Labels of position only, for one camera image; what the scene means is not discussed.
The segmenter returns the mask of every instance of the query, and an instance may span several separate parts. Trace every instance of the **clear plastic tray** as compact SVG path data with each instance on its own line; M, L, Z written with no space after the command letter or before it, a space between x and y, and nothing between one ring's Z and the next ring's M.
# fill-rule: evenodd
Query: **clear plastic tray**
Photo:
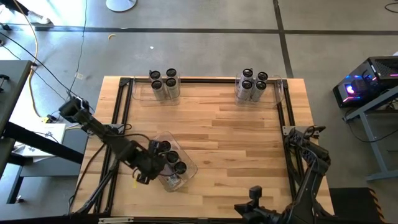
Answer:
M180 87L181 80L180 75L177 72L177 90L178 95L176 97L171 98L170 94L166 87L166 76L162 76L163 88L166 94L166 97L163 100L158 100L155 96L155 93L151 87L151 81L149 77L134 77L132 83L132 97L135 100L140 101L141 106L173 106L178 105L180 103Z
M187 153L185 153L185 151L181 149L180 145L174 139L173 135L170 132L164 132L156 136L154 139L160 142L168 141L171 144L171 151L175 151L178 153L178 161L182 161L187 165L187 170L185 171L185 173L176 174L172 170L174 164L167 163L167 167L165 167L165 169L157 177L163 184L166 191L173 192L183 186L189 179L191 179L197 173L198 167L192 162Z
M258 101L252 101L250 98L244 100L238 97L240 78L241 74L235 76L235 104L237 106L271 109L284 99L284 87L280 76L269 76L266 80L267 88Z

